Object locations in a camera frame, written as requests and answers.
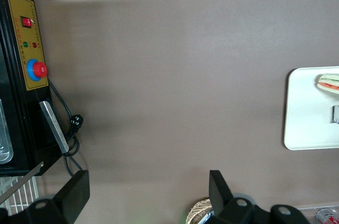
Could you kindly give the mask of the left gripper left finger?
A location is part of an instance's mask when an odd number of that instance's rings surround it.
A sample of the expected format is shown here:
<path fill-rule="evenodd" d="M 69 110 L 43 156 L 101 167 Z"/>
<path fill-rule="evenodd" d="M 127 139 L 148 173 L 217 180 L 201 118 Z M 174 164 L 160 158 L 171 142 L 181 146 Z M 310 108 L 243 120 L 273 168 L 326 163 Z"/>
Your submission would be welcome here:
<path fill-rule="evenodd" d="M 29 206 L 28 223 L 74 223 L 89 198 L 89 172 L 78 171 L 52 198 Z"/>

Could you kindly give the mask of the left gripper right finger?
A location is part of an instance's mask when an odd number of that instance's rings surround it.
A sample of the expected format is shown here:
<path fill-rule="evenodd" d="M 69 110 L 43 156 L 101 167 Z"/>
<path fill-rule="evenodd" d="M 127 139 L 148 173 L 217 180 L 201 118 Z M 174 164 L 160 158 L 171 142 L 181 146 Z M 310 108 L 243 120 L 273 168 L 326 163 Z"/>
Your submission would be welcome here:
<path fill-rule="evenodd" d="M 207 223 L 269 223 L 269 213 L 244 197 L 233 196 L 218 170 L 209 173 L 209 199 L 214 211 Z"/>

